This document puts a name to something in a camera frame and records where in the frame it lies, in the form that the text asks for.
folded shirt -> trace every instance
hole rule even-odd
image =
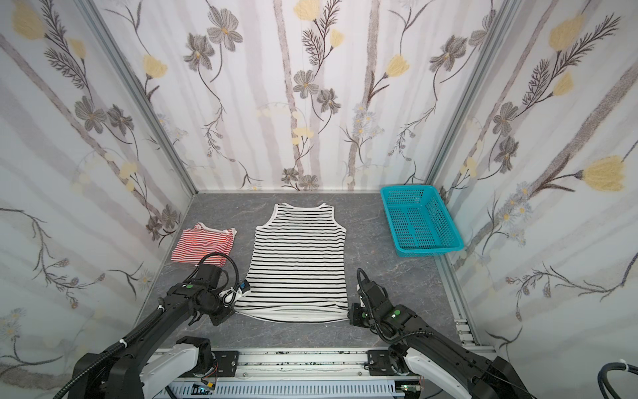
[[[178,263],[199,263],[211,252],[221,252],[228,255],[233,248],[235,229],[216,230],[197,223],[192,229],[184,229],[177,246],[171,254],[170,260]],[[226,258],[212,256],[204,261],[205,264],[224,266]]]

gray tabletop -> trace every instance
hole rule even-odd
[[[198,194],[184,217],[182,228],[191,228],[202,222],[212,229],[237,229],[230,256],[237,263],[241,278],[244,278],[253,253],[255,227],[265,224],[274,205],[280,202],[300,207],[319,206],[325,202],[335,207],[335,219],[348,229],[345,269],[351,303],[359,301],[355,272],[361,267],[371,280],[387,289],[393,304],[411,308],[441,334],[459,341],[433,258],[401,258],[396,255],[379,194]],[[157,307],[157,297],[165,296],[172,285],[182,281],[192,270],[193,265],[168,261],[155,281],[142,316]],[[202,318],[190,327],[184,323],[162,347],[171,347],[184,335],[208,338],[213,348],[386,346],[370,331],[350,326],[347,321],[289,324],[235,314],[218,327],[214,327],[208,318]]]

floral wallpaper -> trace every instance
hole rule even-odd
[[[97,0],[199,190],[421,183],[492,0]]]
[[[130,330],[190,195],[73,3],[0,15],[0,390],[51,397]]]
[[[638,361],[637,15],[523,2],[436,178],[478,334],[539,398],[598,398],[603,364]]]

basket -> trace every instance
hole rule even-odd
[[[436,188],[383,187],[381,198],[398,256],[439,256],[463,249],[461,235]]]

black and white striped shirt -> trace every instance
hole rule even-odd
[[[270,220],[255,229],[250,292],[235,310],[275,322],[347,319],[345,240],[334,207],[276,204]]]

